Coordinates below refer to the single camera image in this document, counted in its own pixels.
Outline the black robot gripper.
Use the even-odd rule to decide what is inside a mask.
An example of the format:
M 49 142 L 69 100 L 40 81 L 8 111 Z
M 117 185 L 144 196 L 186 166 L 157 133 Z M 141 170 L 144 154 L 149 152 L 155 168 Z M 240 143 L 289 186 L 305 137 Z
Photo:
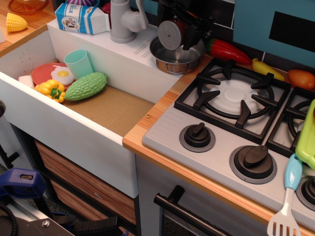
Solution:
M 210 6 L 209 0 L 159 0 L 157 24 L 179 18 L 189 25 L 183 43 L 183 50 L 187 51 L 200 40 L 209 38 L 215 21 Z

